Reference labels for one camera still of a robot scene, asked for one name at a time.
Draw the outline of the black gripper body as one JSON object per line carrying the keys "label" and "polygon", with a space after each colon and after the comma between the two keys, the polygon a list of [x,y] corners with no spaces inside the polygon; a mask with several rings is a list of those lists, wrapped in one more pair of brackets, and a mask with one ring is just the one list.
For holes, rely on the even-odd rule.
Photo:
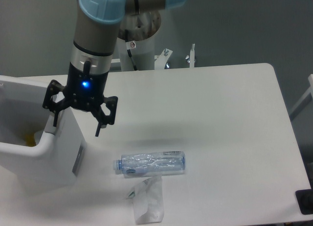
{"label": "black gripper body", "polygon": [[70,64],[67,84],[63,90],[66,100],[75,109],[99,111],[104,103],[103,93],[108,74],[85,74]]}

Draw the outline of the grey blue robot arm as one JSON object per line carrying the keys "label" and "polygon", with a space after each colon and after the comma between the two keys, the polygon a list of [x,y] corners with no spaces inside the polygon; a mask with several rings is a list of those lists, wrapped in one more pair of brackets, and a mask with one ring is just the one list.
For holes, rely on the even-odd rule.
{"label": "grey blue robot arm", "polygon": [[104,89],[120,25],[126,15],[183,6],[186,0],[77,0],[77,20],[67,84],[52,80],[43,108],[54,114],[68,107],[90,112],[98,121],[95,135],[115,122],[118,98]]}

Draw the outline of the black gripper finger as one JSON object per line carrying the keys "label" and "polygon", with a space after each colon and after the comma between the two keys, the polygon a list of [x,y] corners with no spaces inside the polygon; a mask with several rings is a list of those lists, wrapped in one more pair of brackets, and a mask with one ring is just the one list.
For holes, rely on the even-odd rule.
{"label": "black gripper finger", "polygon": [[[61,85],[57,80],[51,80],[46,89],[42,107],[44,109],[48,109],[54,114],[54,127],[57,126],[59,113],[68,108],[66,91],[66,86]],[[54,96],[57,96],[60,92],[64,95],[64,98],[58,102],[56,100],[53,100]]]}
{"label": "black gripper finger", "polygon": [[[118,103],[117,96],[111,96],[111,97],[103,96],[103,102],[100,104],[100,107],[96,114],[96,119],[98,121],[96,133],[95,133],[96,137],[99,136],[101,129],[106,128],[107,125],[113,125],[115,123],[117,103]],[[105,104],[106,108],[110,111],[109,115],[106,115],[104,113],[102,109],[103,104]]]}

